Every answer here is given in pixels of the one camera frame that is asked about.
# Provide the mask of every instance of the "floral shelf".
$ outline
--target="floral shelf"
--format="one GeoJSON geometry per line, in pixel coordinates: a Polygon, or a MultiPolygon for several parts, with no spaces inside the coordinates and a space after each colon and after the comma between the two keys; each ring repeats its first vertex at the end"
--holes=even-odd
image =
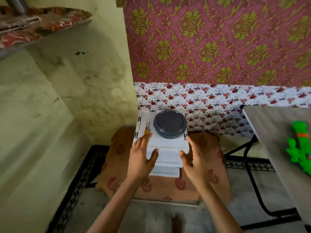
{"type": "Polygon", "coordinates": [[[31,8],[28,15],[16,15],[12,8],[0,6],[0,58],[91,18],[88,11],[65,7],[31,8]]]}

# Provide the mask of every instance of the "gray floor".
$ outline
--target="gray floor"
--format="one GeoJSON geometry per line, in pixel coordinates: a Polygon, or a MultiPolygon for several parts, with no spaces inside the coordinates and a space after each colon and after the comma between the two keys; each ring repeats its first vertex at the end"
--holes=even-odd
{"type": "MultiPolygon", "coordinates": [[[[275,172],[252,171],[262,199],[270,211],[293,207],[288,194],[275,172]]],[[[272,219],[260,207],[246,170],[228,169],[233,200],[227,206],[240,225],[272,219]]],[[[64,233],[84,233],[108,203],[104,192],[95,188],[84,189],[73,210],[64,233]]],[[[144,204],[132,202],[125,214],[119,233],[171,232],[171,217],[179,214],[183,219],[184,233],[215,232],[207,209],[144,204]]],[[[306,232],[303,223],[294,222],[247,232],[306,232]]]]}

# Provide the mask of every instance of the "dark gray bowl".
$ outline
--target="dark gray bowl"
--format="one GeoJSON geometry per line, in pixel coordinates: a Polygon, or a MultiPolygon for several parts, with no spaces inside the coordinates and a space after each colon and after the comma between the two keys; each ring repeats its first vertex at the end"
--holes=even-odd
{"type": "Polygon", "coordinates": [[[184,133],[187,128],[187,120],[178,111],[163,110],[155,116],[153,126],[161,137],[174,139],[184,133]]]}

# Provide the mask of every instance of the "forearm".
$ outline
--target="forearm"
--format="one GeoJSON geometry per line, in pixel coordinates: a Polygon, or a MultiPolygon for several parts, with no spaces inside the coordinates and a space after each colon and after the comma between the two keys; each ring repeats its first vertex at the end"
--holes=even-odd
{"type": "Polygon", "coordinates": [[[221,233],[242,233],[242,229],[233,218],[229,210],[223,204],[219,196],[211,186],[199,190],[211,216],[217,232],[221,233]]]}
{"type": "Polygon", "coordinates": [[[126,179],[87,233],[116,233],[138,187],[138,182],[126,179]]]}

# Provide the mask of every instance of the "white floral wallpaper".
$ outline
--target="white floral wallpaper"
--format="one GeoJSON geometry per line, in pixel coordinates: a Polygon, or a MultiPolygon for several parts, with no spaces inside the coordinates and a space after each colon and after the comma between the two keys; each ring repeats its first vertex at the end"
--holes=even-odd
{"type": "Polygon", "coordinates": [[[188,130],[252,136],[241,105],[311,108],[311,87],[134,83],[138,108],[184,111],[188,130]]]}

